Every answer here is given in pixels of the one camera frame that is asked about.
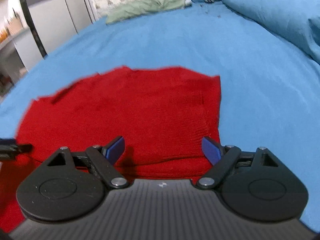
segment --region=blue bed sheet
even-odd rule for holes
[[[307,186],[301,219],[320,231],[320,66],[221,2],[89,26],[12,90],[0,105],[0,137],[15,135],[32,98],[119,65],[181,65],[220,75],[222,144],[274,152]]]

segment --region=folded red garment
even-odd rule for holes
[[[17,140],[31,143],[30,158],[42,162],[61,146],[83,151],[122,135],[126,150],[116,168],[128,179],[198,179],[211,167],[201,152],[202,137],[219,141],[220,98],[219,76],[181,67],[121,67],[33,101]],[[13,176],[14,167],[7,172],[6,176]],[[22,181],[29,172],[17,180]],[[7,217],[0,219],[5,231],[21,222],[12,215],[18,210],[12,198],[0,209]]]

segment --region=gray plastic base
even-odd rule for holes
[[[100,207],[78,220],[44,224],[25,220],[15,240],[308,240],[315,233],[297,219],[263,224],[223,206],[212,190],[189,180],[136,179],[112,190]]]

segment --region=red fabric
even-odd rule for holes
[[[28,164],[19,160],[4,164],[7,192],[1,195],[7,197],[1,205],[0,227],[9,231],[21,222],[22,217],[13,214],[20,212],[12,192],[37,162],[61,146],[83,151],[122,135],[126,150],[116,168],[128,179],[197,180],[211,168],[201,152],[202,137],[219,141],[220,98],[219,76],[181,67],[153,71],[121,67],[33,101],[17,140],[31,143],[34,151]],[[23,172],[10,186],[10,176],[19,169]]]

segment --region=white mark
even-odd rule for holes
[[[158,184],[159,187],[164,188],[166,187],[168,184],[166,184],[165,182],[162,182],[160,184]]]

